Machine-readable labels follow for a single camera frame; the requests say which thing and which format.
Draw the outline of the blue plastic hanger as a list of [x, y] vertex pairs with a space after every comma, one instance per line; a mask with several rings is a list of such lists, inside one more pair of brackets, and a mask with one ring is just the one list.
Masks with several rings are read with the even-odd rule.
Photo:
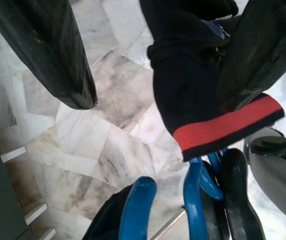
[[184, 206], [152, 238], [148, 238], [151, 207], [157, 192], [156, 182], [143, 176], [136, 180], [127, 197], [120, 221], [118, 240], [157, 240], [183, 215], [187, 215], [189, 240], [208, 240], [203, 194], [223, 200], [224, 194], [215, 177], [220, 172], [220, 158], [227, 148], [207, 155], [210, 163], [201, 157], [189, 160], [183, 184]]

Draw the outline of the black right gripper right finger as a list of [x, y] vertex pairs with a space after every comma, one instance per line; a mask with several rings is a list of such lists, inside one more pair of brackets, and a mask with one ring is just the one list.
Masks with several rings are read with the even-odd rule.
[[248, 0], [217, 83], [221, 110], [239, 110], [286, 72], [286, 0]]

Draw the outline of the black shirt with red collar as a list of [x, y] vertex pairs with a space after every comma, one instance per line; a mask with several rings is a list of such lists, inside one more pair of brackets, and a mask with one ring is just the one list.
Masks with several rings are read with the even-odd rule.
[[[217, 87], [225, 50], [239, 20], [235, 0], [139, 0], [153, 44], [153, 94], [162, 121], [179, 145], [183, 160], [208, 154], [274, 124], [285, 113], [260, 93], [236, 111], [219, 108]], [[216, 185], [221, 184], [221, 161]], [[232, 239], [229, 223], [229, 239]]]

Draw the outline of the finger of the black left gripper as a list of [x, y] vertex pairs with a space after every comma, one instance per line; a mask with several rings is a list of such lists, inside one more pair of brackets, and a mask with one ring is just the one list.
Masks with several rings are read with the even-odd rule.
[[207, 229], [207, 240], [229, 240], [230, 232], [222, 200], [202, 194], [202, 206]]
[[262, 240], [262, 224], [248, 198], [248, 166], [243, 152], [228, 149], [221, 159], [220, 173], [232, 240]]

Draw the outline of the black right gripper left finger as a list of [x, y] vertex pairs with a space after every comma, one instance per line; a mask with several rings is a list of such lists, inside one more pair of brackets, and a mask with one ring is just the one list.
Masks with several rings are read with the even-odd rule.
[[69, 0], [0, 0], [0, 33], [52, 96], [76, 110], [97, 105]]

